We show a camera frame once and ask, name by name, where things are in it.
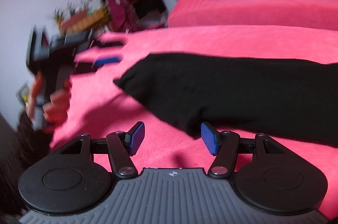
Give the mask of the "black knit pants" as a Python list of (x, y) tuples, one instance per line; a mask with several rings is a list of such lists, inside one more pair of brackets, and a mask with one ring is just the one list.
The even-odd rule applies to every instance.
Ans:
[(158, 119), (200, 135), (215, 127), (337, 146), (337, 64), (150, 54), (114, 83)]

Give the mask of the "wooden shelf with plants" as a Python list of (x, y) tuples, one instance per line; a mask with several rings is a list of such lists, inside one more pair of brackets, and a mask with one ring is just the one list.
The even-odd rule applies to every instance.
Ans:
[(58, 24), (59, 33), (78, 33), (86, 30), (104, 28), (111, 22), (110, 11), (107, 7), (100, 7), (93, 11), (81, 10), (71, 18), (63, 20)]

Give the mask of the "far pink bed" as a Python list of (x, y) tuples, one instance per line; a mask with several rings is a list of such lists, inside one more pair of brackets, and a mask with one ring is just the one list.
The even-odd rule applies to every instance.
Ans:
[(178, 0), (170, 27), (279, 25), (337, 30), (337, 0)]

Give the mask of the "pink bed blanket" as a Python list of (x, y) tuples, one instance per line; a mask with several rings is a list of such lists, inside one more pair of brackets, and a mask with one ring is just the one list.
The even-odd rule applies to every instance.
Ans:
[(223, 25), (168, 28), (140, 33), (107, 33), (103, 41), (122, 39), (121, 48), (82, 53), (89, 61), (114, 54), (120, 64), (108, 64), (92, 75), (72, 77), (71, 107), (67, 122), (56, 130), (52, 148), (59, 148), (80, 133), (101, 138), (126, 130), (135, 122), (146, 127), (145, 139), (133, 158), (144, 167), (206, 167), (211, 156), (199, 137), (203, 121), (231, 128), (243, 137), (257, 132), (257, 121), (276, 117), (266, 126), (291, 150), (324, 172), (328, 193), (320, 207), (337, 216), (337, 148), (333, 144), (298, 137), (323, 111), (327, 83), (337, 86), (334, 74), (302, 73), (318, 82), (313, 92), (292, 95), (293, 71), (269, 70), (278, 59), (315, 62), (324, 67), (337, 62), (337, 32), (282, 26)]

